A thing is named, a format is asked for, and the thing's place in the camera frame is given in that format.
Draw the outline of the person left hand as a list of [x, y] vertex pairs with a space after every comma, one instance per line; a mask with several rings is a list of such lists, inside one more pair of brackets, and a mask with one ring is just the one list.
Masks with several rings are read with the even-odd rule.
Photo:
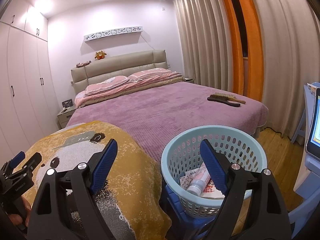
[[14, 225], [24, 224], [26, 227], [28, 227], [31, 214], [31, 205], [24, 197], [20, 197], [16, 201], [18, 204], [22, 204], [26, 218], [22, 218], [19, 214], [8, 214], [8, 217]]

